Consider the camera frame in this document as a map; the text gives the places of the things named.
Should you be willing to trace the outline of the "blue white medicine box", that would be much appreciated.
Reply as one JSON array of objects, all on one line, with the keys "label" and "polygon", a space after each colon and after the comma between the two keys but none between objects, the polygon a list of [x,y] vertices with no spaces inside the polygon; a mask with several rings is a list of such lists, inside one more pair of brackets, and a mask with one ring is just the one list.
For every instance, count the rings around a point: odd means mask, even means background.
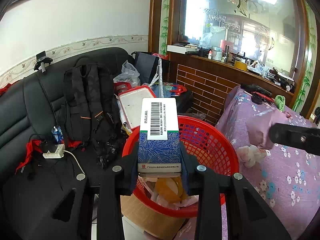
[{"label": "blue white medicine box", "polygon": [[139,173],[181,173],[175,98],[144,98],[139,127]]}]

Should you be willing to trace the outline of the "pink red bag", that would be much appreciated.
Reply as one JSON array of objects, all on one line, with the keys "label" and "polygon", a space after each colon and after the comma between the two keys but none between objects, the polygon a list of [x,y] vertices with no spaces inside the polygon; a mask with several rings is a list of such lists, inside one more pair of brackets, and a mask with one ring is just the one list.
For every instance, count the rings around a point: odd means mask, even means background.
[{"label": "pink red bag", "polygon": [[274,143],[268,136],[271,126],[276,123],[286,124],[287,120],[285,113],[274,108],[253,115],[246,121],[249,143],[258,148],[272,149]]}]

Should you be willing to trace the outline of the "red mesh trash basket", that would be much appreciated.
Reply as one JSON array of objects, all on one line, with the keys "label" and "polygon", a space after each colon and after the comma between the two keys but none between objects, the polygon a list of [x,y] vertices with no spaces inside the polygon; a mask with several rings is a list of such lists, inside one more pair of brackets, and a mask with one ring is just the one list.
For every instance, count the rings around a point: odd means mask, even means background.
[{"label": "red mesh trash basket", "polygon": [[[199,164],[225,176],[239,172],[235,149],[219,130],[205,121],[185,115],[178,116],[178,123],[180,141],[184,143],[187,153],[197,158]],[[133,194],[157,213],[176,218],[197,216],[198,204],[181,207],[178,210],[158,205],[150,199],[151,194],[140,181],[137,181]]]}]

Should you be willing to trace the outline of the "purple floral tablecloth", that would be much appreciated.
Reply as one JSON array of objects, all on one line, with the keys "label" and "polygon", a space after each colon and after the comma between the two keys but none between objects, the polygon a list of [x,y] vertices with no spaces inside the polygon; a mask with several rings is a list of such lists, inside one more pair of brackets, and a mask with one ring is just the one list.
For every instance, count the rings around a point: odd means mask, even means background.
[{"label": "purple floral tablecloth", "polygon": [[[246,122],[276,106],[257,105],[247,92],[234,87],[227,95],[224,113],[216,128],[235,149],[250,145]],[[292,239],[298,239],[319,209],[319,156],[274,144],[266,157],[240,173],[272,208]]]}]

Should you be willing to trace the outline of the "green cloth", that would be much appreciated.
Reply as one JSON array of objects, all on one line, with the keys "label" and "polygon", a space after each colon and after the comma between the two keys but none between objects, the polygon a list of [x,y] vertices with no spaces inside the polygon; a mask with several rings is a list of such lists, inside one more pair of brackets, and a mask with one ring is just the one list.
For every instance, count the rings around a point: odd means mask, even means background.
[{"label": "green cloth", "polygon": [[277,109],[279,109],[281,112],[285,111],[285,102],[286,102],[286,99],[282,95],[277,95],[274,98],[274,104],[277,107]]}]

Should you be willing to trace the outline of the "cardboard box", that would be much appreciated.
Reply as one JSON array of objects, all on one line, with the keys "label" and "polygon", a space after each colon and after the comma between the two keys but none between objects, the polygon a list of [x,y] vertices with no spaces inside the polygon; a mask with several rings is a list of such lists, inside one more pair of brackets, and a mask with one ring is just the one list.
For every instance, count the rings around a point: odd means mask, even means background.
[{"label": "cardboard box", "polygon": [[157,239],[173,239],[185,222],[184,218],[175,218],[153,211],[135,195],[121,196],[121,212],[125,228],[125,237],[133,239],[133,230],[149,233]]}]

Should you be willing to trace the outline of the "black pouch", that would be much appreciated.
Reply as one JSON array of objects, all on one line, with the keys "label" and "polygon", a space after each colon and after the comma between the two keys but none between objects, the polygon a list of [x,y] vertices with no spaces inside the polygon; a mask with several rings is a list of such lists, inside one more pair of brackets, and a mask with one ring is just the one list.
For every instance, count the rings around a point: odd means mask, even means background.
[{"label": "black pouch", "polygon": [[263,103],[262,97],[260,97],[256,93],[252,94],[251,100],[252,100],[253,103],[255,103],[257,105],[261,105]]}]

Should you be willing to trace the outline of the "white power strip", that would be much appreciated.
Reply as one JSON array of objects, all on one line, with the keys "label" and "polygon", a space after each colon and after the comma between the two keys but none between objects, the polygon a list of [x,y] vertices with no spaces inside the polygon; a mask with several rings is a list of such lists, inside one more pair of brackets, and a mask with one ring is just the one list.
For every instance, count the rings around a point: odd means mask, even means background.
[{"label": "white power strip", "polygon": [[64,157],[65,153],[65,145],[58,144],[54,145],[52,150],[48,150],[47,152],[43,153],[44,159],[61,159]]}]

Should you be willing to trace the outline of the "black backpack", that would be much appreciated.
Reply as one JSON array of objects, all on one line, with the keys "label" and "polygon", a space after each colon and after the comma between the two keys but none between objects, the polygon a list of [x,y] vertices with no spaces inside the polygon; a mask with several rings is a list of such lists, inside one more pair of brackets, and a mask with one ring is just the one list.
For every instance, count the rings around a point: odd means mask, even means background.
[{"label": "black backpack", "polygon": [[119,157],[126,138],[112,73],[91,57],[80,57],[64,73],[63,92],[60,126],[65,144],[79,141],[93,149],[97,164],[106,169]]}]

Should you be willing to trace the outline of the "red white lidded box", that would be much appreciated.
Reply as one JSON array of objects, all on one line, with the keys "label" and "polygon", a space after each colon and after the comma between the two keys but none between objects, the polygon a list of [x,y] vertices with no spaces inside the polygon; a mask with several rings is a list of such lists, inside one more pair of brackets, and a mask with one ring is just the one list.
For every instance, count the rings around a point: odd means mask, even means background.
[{"label": "red white lidded box", "polygon": [[120,119],[126,128],[133,130],[140,125],[143,99],[155,97],[154,92],[147,85],[131,88],[118,95]]}]

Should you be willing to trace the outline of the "clear plastic bag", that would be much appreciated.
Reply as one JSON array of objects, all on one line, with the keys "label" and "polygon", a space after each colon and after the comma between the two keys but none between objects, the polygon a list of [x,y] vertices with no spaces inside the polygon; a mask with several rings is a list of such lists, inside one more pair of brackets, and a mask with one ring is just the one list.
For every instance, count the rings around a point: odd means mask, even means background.
[{"label": "clear plastic bag", "polygon": [[114,79],[114,83],[126,82],[131,85],[131,87],[140,86],[140,73],[138,70],[128,61],[125,61],[121,67],[121,73],[117,75]]}]

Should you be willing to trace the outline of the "wooden counter ledge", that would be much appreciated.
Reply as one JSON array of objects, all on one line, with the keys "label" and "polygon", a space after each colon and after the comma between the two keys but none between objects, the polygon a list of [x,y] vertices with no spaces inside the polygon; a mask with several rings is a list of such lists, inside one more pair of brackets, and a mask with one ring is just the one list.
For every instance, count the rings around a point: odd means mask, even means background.
[{"label": "wooden counter ledge", "polygon": [[206,122],[215,125],[223,114],[227,94],[237,85],[255,84],[270,91],[273,96],[282,95],[291,106],[293,94],[272,82],[227,64],[204,57],[169,53],[169,81],[183,85],[191,91],[193,113],[206,115]]}]

